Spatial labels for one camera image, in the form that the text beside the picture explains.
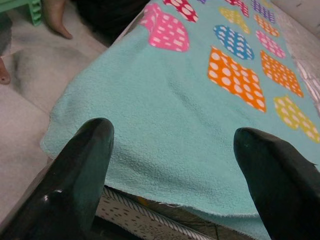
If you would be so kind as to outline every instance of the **dotted fabric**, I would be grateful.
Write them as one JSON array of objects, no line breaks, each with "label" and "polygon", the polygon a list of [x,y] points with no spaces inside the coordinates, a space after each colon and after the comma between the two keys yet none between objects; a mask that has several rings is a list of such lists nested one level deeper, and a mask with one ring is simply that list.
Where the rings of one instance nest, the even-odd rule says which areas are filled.
[{"label": "dotted fabric", "polygon": [[256,37],[259,39],[262,46],[268,49],[275,56],[284,59],[286,57],[285,51],[270,37],[265,35],[262,31],[255,32]]},{"label": "dotted fabric", "polygon": [[266,54],[263,50],[260,52],[260,56],[263,72],[268,78],[297,94],[299,97],[304,96],[293,71]]},{"label": "dotted fabric", "polygon": [[320,135],[316,126],[289,96],[275,97],[274,105],[278,116],[288,127],[295,130],[300,127],[312,141],[320,143]]},{"label": "dotted fabric", "polygon": [[212,47],[210,54],[208,77],[212,82],[238,96],[251,107],[266,112],[265,98],[257,74],[241,66],[215,47]]},{"label": "dotted fabric", "polygon": [[229,10],[226,7],[219,7],[219,12],[232,24],[237,24],[246,34],[250,34],[250,29],[246,25],[241,14],[236,10]]},{"label": "dotted fabric", "polygon": [[163,0],[165,5],[172,5],[187,21],[198,21],[198,15],[187,0]]},{"label": "dotted fabric", "polygon": [[213,31],[223,46],[238,58],[243,60],[253,60],[255,58],[252,48],[241,33],[235,32],[224,25],[216,25]]},{"label": "dotted fabric", "polygon": [[268,9],[266,9],[264,6],[261,6],[261,4],[257,0],[251,0],[251,6],[253,9],[260,13],[265,19],[268,19],[271,23],[276,23],[275,14]]},{"label": "dotted fabric", "polygon": [[279,31],[275,27],[273,27],[268,21],[260,17],[258,14],[254,15],[254,20],[256,20],[259,26],[262,27],[263,30],[265,30],[267,33],[271,34],[274,37],[280,36]]},{"label": "dotted fabric", "polygon": [[162,12],[156,3],[144,9],[140,22],[149,31],[149,43],[153,47],[185,52],[189,49],[189,37],[185,26],[174,16]]}]

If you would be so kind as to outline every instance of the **green plastic stool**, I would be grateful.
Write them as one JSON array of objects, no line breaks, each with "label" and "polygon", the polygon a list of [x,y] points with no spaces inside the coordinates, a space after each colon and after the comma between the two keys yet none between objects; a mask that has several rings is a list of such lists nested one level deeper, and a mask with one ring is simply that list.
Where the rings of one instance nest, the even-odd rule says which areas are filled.
[{"label": "green plastic stool", "polygon": [[0,0],[0,13],[27,4],[32,23],[34,26],[38,26],[41,23],[41,0]]}]

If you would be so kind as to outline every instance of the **person's leg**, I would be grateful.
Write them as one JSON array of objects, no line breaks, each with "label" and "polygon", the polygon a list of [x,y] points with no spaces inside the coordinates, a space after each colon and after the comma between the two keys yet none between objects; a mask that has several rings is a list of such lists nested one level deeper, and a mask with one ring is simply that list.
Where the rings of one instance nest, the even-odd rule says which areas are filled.
[{"label": "person's leg", "polygon": [[72,35],[63,25],[63,15],[67,0],[43,0],[43,11],[46,23],[57,33],[66,39],[72,39]]},{"label": "person's leg", "polygon": [[6,69],[5,63],[0,57],[0,84],[9,84],[10,75]]}]

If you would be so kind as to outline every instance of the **pink polka dot patch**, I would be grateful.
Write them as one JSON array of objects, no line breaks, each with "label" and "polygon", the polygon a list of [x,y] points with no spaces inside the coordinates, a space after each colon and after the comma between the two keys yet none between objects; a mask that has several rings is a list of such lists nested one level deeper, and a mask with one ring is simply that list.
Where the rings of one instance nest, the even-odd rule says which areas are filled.
[{"label": "pink polka dot patch", "polygon": [[285,51],[283,51],[282,48],[274,40],[265,35],[262,31],[256,31],[255,35],[259,39],[260,43],[271,53],[281,59],[284,59],[286,57]]},{"label": "pink polka dot patch", "polygon": [[151,46],[177,52],[188,51],[189,37],[185,26],[174,16],[162,12],[157,3],[144,8],[140,25],[148,29]]}]

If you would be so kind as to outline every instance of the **blue polka dot patch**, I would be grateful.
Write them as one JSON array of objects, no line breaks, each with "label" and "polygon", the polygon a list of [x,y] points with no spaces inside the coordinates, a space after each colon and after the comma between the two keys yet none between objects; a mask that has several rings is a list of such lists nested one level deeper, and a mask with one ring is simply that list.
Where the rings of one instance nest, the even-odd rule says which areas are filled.
[{"label": "blue polka dot patch", "polygon": [[224,25],[216,25],[213,30],[216,37],[229,52],[243,60],[253,60],[255,58],[252,48],[241,33]]}]

